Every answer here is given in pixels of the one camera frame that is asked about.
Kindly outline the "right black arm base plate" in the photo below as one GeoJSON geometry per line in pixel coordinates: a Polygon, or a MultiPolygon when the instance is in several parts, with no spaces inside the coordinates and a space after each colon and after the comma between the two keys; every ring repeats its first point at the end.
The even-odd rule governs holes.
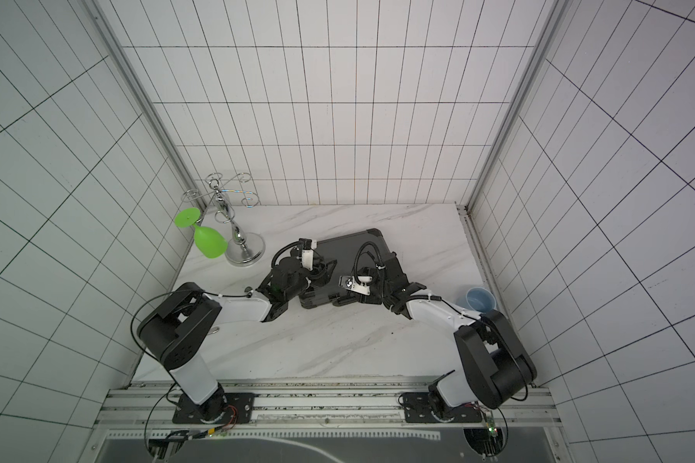
{"type": "Polygon", "coordinates": [[[476,408],[451,407],[436,393],[402,393],[398,403],[409,424],[480,424],[483,421],[476,408]]]}

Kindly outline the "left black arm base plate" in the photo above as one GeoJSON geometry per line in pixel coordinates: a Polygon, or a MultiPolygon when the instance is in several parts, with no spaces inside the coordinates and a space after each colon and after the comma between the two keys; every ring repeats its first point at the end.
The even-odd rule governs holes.
{"type": "Polygon", "coordinates": [[[182,394],[173,415],[174,424],[249,424],[256,395],[253,393],[214,394],[203,404],[195,404],[182,394]]]}

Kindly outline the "green plastic wine glass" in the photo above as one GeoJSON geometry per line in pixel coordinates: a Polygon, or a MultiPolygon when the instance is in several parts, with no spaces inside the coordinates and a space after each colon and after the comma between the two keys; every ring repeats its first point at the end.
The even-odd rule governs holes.
{"type": "Polygon", "coordinates": [[[222,257],[228,250],[227,239],[219,231],[202,226],[201,219],[202,211],[199,208],[186,208],[176,215],[174,223],[178,228],[194,230],[194,244],[206,258],[222,257]]]}

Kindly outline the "light blue mug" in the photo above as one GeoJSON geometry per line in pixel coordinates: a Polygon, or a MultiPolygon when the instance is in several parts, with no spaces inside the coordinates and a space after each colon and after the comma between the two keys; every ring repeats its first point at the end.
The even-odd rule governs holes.
{"type": "Polygon", "coordinates": [[[479,313],[489,313],[497,308],[495,296],[485,287],[471,287],[459,304],[479,313]]]}

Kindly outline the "aluminium mounting rail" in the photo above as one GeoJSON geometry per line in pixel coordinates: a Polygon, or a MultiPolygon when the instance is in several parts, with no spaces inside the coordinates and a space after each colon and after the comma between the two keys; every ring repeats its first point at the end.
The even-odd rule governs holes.
{"type": "MultiPolygon", "coordinates": [[[[402,393],[426,393],[424,379],[327,378],[326,380],[235,380],[225,393],[256,395],[249,424],[225,424],[235,430],[290,428],[554,428],[562,420],[546,389],[530,388],[525,401],[509,400],[497,409],[479,410],[480,424],[409,424],[398,399],[402,393]]],[[[154,436],[173,429],[204,429],[208,424],[174,424],[181,392],[165,382],[140,383],[109,392],[96,425],[109,429],[142,429],[154,436]]]]}

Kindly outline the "chrome glass holder stand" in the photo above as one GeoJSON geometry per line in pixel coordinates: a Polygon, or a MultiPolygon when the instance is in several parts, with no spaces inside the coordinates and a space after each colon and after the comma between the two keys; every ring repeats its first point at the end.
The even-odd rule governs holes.
{"type": "Polygon", "coordinates": [[[235,266],[248,266],[254,264],[258,259],[262,258],[264,249],[266,249],[264,239],[256,233],[249,233],[249,235],[247,235],[247,233],[237,225],[235,221],[235,210],[228,194],[243,194],[241,202],[244,206],[247,206],[247,208],[258,206],[260,200],[254,192],[225,188],[231,181],[237,181],[240,185],[252,181],[251,175],[249,173],[238,173],[235,177],[224,181],[224,175],[222,173],[212,173],[202,179],[202,181],[210,187],[210,193],[200,193],[197,189],[189,189],[183,193],[181,198],[185,202],[195,204],[197,201],[202,200],[202,198],[210,196],[206,201],[206,206],[204,208],[199,208],[199,210],[202,211],[200,224],[202,225],[203,223],[203,215],[208,210],[209,206],[213,204],[215,207],[214,219],[221,224],[230,224],[232,227],[232,238],[227,239],[228,250],[223,256],[235,266]]]}

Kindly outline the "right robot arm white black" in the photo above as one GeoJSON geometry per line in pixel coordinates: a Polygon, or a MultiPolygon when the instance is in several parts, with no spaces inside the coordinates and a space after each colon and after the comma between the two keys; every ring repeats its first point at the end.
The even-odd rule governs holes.
{"type": "Polygon", "coordinates": [[[397,256],[382,254],[371,241],[358,248],[340,286],[360,302],[430,326],[454,343],[461,367],[429,386],[430,407],[438,418],[467,405],[496,409],[510,399],[527,400],[538,372],[500,312],[467,309],[409,281],[397,256]]]}

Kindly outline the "black poker set case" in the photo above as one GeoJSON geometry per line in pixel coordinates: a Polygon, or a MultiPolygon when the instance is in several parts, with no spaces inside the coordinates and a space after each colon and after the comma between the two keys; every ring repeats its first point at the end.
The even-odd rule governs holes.
{"type": "Polygon", "coordinates": [[[326,286],[313,287],[310,291],[299,296],[301,307],[314,309],[322,305],[343,307],[353,303],[360,303],[353,293],[340,287],[339,279],[341,276],[349,274],[358,249],[363,243],[368,241],[374,242],[378,246],[380,254],[384,258],[391,253],[383,233],[379,229],[368,229],[320,242],[316,251],[327,259],[337,260],[337,266],[330,282],[326,286]]]}

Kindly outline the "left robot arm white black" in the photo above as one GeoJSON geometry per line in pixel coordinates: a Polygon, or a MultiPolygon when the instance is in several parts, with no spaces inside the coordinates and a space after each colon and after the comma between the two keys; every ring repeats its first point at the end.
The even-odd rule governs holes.
{"type": "Polygon", "coordinates": [[[227,406],[224,389],[200,354],[210,330],[222,323],[276,320],[293,299],[327,285],[336,265],[337,260],[317,251],[316,241],[301,238],[275,253],[270,272],[256,289],[224,295],[185,283],[165,295],[139,323],[136,335],[181,388],[185,399],[201,411],[220,412],[227,406]]]}

